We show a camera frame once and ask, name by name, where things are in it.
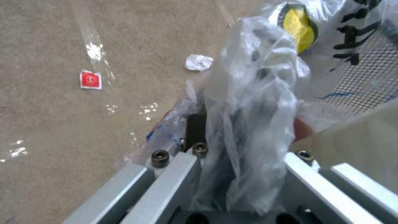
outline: plastic film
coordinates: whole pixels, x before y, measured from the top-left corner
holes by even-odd
[[[70,0],[70,3],[94,72],[99,72],[102,75],[103,83],[107,84],[103,87],[106,110],[108,114],[114,114],[120,106],[120,100],[117,90],[113,87],[115,84],[115,75],[107,59],[104,45],[99,38],[100,36],[85,2],[83,0]]]

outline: metal bar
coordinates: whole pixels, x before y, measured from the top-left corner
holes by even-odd
[[[117,223],[154,180],[153,171],[128,163],[63,223]]]
[[[176,211],[188,208],[200,172],[196,156],[179,152],[121,224],[167,223]]]
[[[323,223],[380,223],[293,153],[285,162],[288,172],[280,196],[287,210],[305,206]]]
[[[320,173],[383,223],[398,223],[398,196],[347,163]]]

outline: black nut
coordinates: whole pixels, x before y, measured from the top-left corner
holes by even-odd
[[[209,149],[207,148],[206,143],[199,142],[199,143],[195,143],[192,146],[192,154],[194,154],[195,156],[197,156],[200,159],[205,158],[208,151],[209,151]]]
[[[296,155],[305,163],[312,166],[312,162],[314,161],[314,156],[312,156],[309,152],[305,150],[300,150],[296,152]]]
[[[155,168],[163,168],[169,164],[169,153],[164,150],[158,150],[152,153],[152,166]]]

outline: floor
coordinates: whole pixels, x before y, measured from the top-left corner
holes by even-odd
[[[197,75],[186,57],[216,57],[228,13],[259,2],[0,1],[0,223],[70,215]],[[100,58],[90,60],[89,40]],[[82,69],[101,72],[103,89],[81,90]]]

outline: yellow object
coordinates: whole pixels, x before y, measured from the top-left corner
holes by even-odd
[[[302,5],[286,5],[278,24],[296,39],[298,53],[309,48],[317,38],[316,25],[309,20]]]

